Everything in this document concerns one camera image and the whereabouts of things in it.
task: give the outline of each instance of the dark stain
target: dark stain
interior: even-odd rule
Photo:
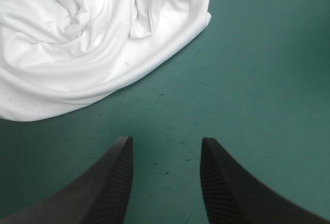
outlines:
[[[201,51],[201,48],[199,48],[196,52],[195,55],[197,55]]]
[[[192,216],[192,213],[190,214],[190,216],[188,217],[188,219],[186,220],[186,222],[184,224],[187,224],[188,223],[188,221],[190,220],[191,216]]]

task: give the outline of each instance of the crumpled white sheet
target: crumpled white sheet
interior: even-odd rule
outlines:
[[[137,81],[208,25],[208,4],[0,0],[0,117],[53,117]]]

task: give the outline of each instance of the teal floor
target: teal floor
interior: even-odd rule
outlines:
[[[203,136],[330,219],[330,0],[211,0],[210,12],[201,35],[137,83],[60,117],[0,120],[0,217],[61,189],[129,134],[125,224],[207,223]]]

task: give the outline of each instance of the white fabric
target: white fabric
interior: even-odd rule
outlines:
[[[53,117],[137,81],[207,26],[208,3],[0,0],[0,117]]]

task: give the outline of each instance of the green surface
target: green surface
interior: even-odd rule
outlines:
[[[129,134],[126,224],[207,223],[203,136],[330,219],[330,0],[211,0],[210,12],[198,38],[137,83],[60,117],[0,120],[0,217],[61,189]]]

